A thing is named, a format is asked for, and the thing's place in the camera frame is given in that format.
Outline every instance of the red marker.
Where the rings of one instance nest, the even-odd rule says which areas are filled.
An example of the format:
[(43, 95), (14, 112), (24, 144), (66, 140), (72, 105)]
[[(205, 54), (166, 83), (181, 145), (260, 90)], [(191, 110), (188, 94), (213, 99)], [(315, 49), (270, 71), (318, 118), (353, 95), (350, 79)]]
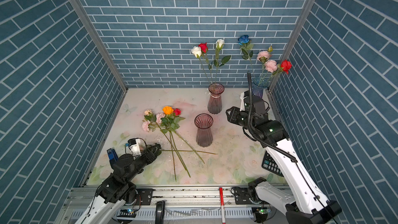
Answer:
[(220, 200), (221, 200), (221, 221), (225, 224), (225, 213), (224, 213), (224, 197), (222, 196), (222, 188), (220, 187)]

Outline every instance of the floral tablecloth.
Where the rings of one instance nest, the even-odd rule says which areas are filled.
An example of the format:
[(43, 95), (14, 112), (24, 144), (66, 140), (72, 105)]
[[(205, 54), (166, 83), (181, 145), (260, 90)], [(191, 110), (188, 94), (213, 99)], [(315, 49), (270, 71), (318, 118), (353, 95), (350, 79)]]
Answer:
[[(217, 155), (199, 153), (205, 164), (193, 152), (181, 152), (191, 177), (176, 159), (176, 175), (174, 178), (173, 158), (171, 152), (162, 152), (144, 172), (133, 179), (135, 184), (175, 185), (175, 184), (240, 184), (248, 183), (255, 178), (264, 177), (272, 183), (286, 183), (279, 177), (261, 167), (265, 149), (258, 142), (248, 139), (240, 126), (231, 124), (226, 119), (226, 109), (240, 106), (240, 93), (246, 89), (226, 88), (222, 94), (223, 108), (219, 114), (211, 114), (214, 124), (211, 127), (213, 143), (206, 148), (196, 144), (195, 117), (200, 113), (208, 113), (207, 89), (129, 89), (122, 107), (116, 117), (111, 131), (105, 141), (101, 154), (89, 177), (89, 185), (99, 185), (112, 172), (106, 150), (114, 148), (121, 156), (125, 153), (125, 143), (130, 138), (142, 138), (147, 144), (159, 143), (162, 149), (169, 150), (170, 144), (164, 135), (156, 130), (146, 132), (141, 128), (143, 113), (150, 108), (154, 113), (162, 111), (164, 106), (172, 106), (182, 110), (182, 117), (177, 132), (198, 151), (213, 152)], [(272, 110), (269, 118), (274, 119)], [(174, 135), (179, 150), (189, 147)]]

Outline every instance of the vase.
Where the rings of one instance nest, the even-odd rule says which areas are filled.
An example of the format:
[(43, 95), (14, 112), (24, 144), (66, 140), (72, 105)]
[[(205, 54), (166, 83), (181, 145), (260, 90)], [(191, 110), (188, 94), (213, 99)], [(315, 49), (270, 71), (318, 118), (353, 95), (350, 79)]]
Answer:
[(195, 125), (198, 128), (196, 132), (196, 142), (201, 147), (208, 147), (213, 142), (213, 134), (210, 127), (213, 125), (213, 118), (207, 113), (196, 116)]
[(268, 89), (270, 82), (271, 80), (268, 78), (261, 80), (260, 77), (255, 77), (252, 81), (253, 94), (263, 98), (264, 89)]
[(210, 84), (209, 92), (210, 99), (207, 104), (207, 110), (212, 114), (217, 114), (222, 109), (221, 94), (224, 92), (224, 86), (220, 83)]

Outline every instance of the calculator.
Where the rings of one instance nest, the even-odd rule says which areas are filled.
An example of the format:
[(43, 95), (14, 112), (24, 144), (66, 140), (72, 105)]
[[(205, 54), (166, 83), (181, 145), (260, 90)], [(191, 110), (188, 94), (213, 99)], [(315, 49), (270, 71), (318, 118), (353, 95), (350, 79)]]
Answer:
[(266, 169), (270, 172), (274, 172), (278, 176), (283, 177), (282, 172), (279, 169), (278, 165), (276, 164), (276, 162), (274, 161), (272, 156), (267, 151), (264, 154), (263, 163), (262, 163), (261, 167), (263, 167), (264, 169)]

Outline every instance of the pink carnation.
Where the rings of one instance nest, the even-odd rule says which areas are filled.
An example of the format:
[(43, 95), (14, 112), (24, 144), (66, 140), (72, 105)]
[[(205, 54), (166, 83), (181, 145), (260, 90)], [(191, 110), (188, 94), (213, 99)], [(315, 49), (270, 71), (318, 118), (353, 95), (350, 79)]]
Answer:
[(278, 66), (276, 65), (276, 61), (275, 60), (268, 60), (265, 64), (264, 64), (265, 69), (268, 72), (275, 72), (278, 69)]
[(166, 117), (166, 115), (164, 113), (162, 113), (162, 112), (156, 114), (156, 123), (161, 124), (162, 123), (161, 118), (164, 118), (164, 117)]
[(259, 60), (260, 62), (261, 62), (260, 60), (261, 57), (269, 58), (269, 52), (266, 50), (260, 51), (257, 55), (257, 60)]
[(144, 123), (142, 123), (142, 129), (144, 130), (144, 131), (147, 131), (147, 132), (149, 132), (149, 121), (144, 121)]

